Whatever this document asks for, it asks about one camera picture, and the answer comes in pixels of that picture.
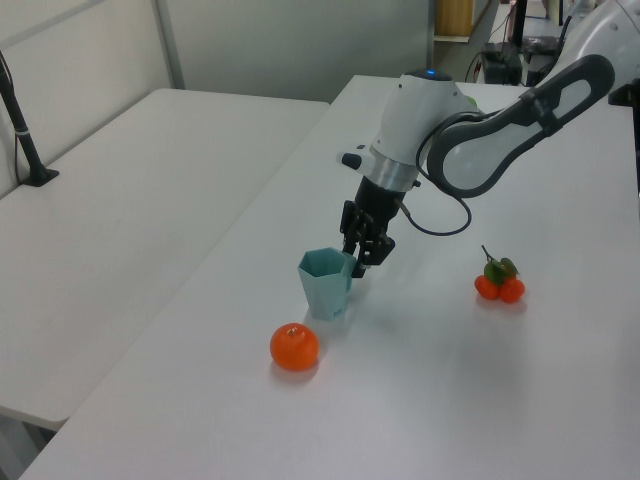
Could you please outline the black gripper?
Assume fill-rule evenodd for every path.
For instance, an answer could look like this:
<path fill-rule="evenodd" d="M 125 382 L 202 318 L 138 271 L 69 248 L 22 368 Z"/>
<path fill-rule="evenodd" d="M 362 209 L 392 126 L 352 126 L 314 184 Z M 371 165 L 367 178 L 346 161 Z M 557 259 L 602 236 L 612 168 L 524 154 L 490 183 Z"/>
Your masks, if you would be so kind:
<path fill-rule="evenodd" d="M 402 192 L 387 190 L 363 177 L 355 202 L 344 202 L 339 230 L 342 251 L 356 258 L 353 279 L 363 278 L 367 269 L 381 265 L 394 250 L 396 243 L 386 233 L 402 200 Z"/>

